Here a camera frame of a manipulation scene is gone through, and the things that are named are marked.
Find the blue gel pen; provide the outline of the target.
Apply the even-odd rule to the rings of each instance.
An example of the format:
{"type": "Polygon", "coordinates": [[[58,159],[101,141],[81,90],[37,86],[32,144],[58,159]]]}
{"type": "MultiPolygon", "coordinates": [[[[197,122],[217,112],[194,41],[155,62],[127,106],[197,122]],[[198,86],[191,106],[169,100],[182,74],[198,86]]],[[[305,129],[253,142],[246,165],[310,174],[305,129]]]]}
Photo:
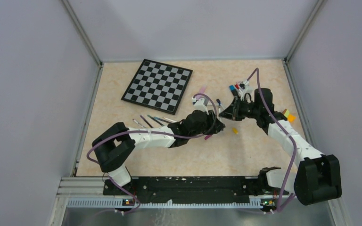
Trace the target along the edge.
{"type": "Polygon", "coordinates": [[[165,119],[162,119],[162,118],[159,118],[159,117],[153,117],[154,119],[158,120],[158,121],[162,121],[162,122],[165,122],[165,123],[172,123],[171,121],[168,121],[168,120],[165,120],[165,119]]]}

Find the green gel pen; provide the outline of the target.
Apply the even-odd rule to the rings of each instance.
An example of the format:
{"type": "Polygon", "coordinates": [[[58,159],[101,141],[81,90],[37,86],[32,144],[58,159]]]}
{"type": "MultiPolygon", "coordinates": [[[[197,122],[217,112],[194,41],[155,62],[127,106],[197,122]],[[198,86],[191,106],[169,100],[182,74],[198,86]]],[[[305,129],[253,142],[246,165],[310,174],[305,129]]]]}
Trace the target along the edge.
{"type": "Polygon", "coordinates": [[[154,122],[156,122],[157,124],[159,124],[160,126],[164,126],[164,124],[162,124],[160,121],[158,121],[157,119],[155,119],[154,117],[147,115],[151,120],[153,120],[154,122]]]}

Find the purple gel pen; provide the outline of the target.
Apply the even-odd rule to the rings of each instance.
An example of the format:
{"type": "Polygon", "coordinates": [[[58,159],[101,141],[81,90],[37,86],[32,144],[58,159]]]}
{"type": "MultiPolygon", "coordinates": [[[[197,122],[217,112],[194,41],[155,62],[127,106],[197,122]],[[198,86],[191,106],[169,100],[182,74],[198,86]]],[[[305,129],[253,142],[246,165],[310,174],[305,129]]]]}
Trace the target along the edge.
{"type": "Polygon", "coordinates": [[[147,121],[147,119],[145,119],[145,117],[143,117],[142,115],[140,115],[140,118],[141,118],[150,128],[153,128],[153,126],[147,121]]]}

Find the thin marker yellow cap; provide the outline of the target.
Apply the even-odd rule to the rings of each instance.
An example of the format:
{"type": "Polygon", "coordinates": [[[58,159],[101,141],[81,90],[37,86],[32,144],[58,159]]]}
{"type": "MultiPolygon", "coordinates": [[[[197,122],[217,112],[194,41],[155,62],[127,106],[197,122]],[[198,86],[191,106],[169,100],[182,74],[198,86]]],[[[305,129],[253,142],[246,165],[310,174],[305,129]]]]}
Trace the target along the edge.
{"type": "Polygon", "coordinates": [[[177,121],[175,121],[175,120],[172,120],[172,119],[169,119],[169,118],[166,118],[166,117],[163,117],[163,119],[165,119],[165,120],[167,120],[167,121],[169,121],[169,122],[171,122],[171,123],[177,122],[177,121]]]}

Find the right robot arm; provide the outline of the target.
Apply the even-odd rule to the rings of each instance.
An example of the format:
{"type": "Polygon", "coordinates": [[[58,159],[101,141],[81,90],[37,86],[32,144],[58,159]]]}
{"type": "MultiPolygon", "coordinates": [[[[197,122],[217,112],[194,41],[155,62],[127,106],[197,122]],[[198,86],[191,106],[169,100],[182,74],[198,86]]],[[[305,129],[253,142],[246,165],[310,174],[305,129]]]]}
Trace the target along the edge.
{"type": "Polygon", "coordinates": [[[231,121],[254,119],[266,135],[277,141],[290,156],[286,170],[267,169],[257,181],[263,194],[276,188],[294,194],[307,206],[340,198],[341,172],[338,158],[314,148],[290,124],[286,116],[274,110],[273,94],[268,88],[254,91],[254,100],[236,97],[219,116],[231,121]]]}

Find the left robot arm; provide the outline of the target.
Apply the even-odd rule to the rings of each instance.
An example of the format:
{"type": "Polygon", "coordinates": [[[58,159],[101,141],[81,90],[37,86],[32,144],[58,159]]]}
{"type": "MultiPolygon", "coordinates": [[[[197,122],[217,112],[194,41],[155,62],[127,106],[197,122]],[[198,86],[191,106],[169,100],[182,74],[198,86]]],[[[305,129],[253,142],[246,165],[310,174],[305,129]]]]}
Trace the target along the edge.
{"type": "Polygon", "coordinates": [[[92,142],[92,152],[102,172],[115,182],[120,194],[132,190],[132,179],[125,161],[134,150],[145,148],[175,148],[189,140],[217,134],[225,128],[213,110],[194,110],[185,119],[159,128],[135,129],[123,122],[115,123],[92,142]]]}

